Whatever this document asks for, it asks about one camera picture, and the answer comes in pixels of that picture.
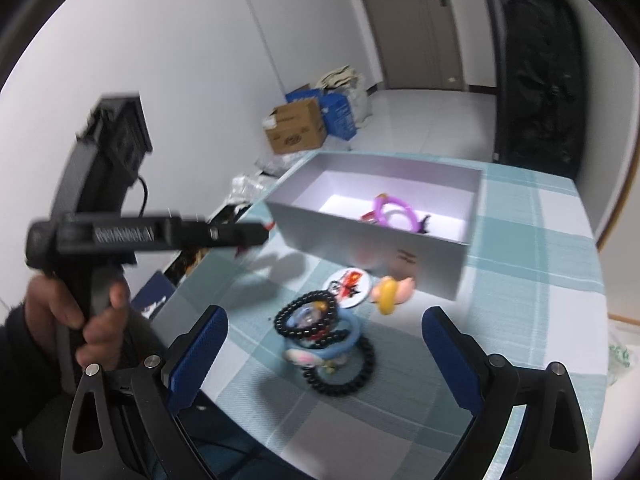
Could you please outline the person's left hand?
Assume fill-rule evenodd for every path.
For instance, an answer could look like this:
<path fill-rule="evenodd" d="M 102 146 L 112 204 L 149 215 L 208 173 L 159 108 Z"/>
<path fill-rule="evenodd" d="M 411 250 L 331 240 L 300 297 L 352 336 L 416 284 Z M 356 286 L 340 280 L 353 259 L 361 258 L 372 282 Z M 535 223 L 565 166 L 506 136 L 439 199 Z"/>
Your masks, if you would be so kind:
<path fill-rule="evenodd" d="M 56 278 L 38 274 L 26 290 L 24 317 L 32 338 L 44 350 L 55 352 L 55 326 L 81 330 L 86 343 L 75 352 L 77 363 L 82 368 L 96 363 L 114 370 L 122 352 L 129 300 L 128 285 L 120 278 L 108 290 L 108 308 L 85 321 L 65 285 Z"/>

